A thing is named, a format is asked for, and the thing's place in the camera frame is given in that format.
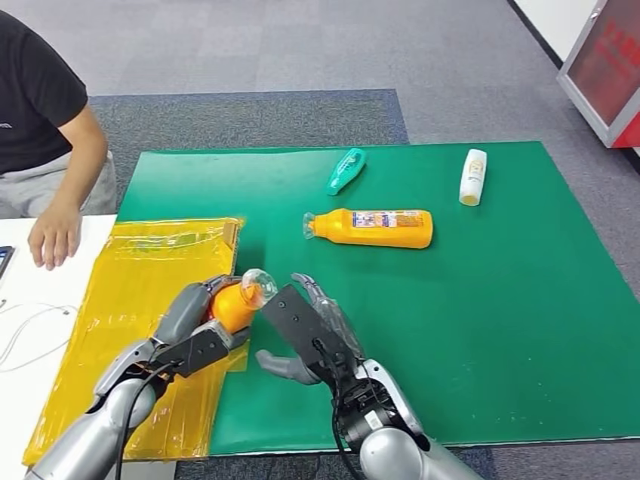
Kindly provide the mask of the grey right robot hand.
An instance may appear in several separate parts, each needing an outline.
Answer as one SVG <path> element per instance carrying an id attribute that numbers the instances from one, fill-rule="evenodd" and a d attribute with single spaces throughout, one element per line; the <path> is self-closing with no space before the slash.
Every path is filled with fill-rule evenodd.
<path id="1" fill-rule="evenodd" d="M 292 273 L 291 279 L 304 288 L 312 306 L 323 319 L 325 324 L 340 336 L 355 359 L 359 362 L 365 359 L 363 348 L 351 329 L 348 317 L 336 300 L 328 297 L 309 275 Z M 255 358 L 263 370 L 278 377 L 294 380 L 303 385 L 315 385 L 321 382 L 320 377 L 304 365 L 299 356 L 274 356 L 268 350 L 262 349 L 256 352 Z"/>

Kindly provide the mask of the person's left hand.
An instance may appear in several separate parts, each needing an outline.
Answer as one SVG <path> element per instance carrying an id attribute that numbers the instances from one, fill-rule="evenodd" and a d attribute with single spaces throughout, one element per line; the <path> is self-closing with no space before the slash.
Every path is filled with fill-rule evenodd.
<path id="1" fill-rule="evenodd" d="M 37 267 L 53 270 L 72 257 L 80 242 L 80 208 L 72 202 L 54 200 L 38 216 L 28 237 Z"/>

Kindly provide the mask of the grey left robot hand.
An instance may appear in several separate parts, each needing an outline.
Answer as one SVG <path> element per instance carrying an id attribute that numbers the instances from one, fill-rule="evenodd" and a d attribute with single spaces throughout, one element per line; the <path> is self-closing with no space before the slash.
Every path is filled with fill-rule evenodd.
<path id="1" fill-rule="evenodd" d="M 238 276 L 218 275 L 186 285 L 162 317 L 152 338 L 156 343 L 171 346 L 210 330 L 217 334 L 229 350 L 238 348 L 250 337 L 250 326 L 232 332 L 220 319 L 208 320 L 207 315 L 211 302 L 220 291 L 239 282 Z"/>

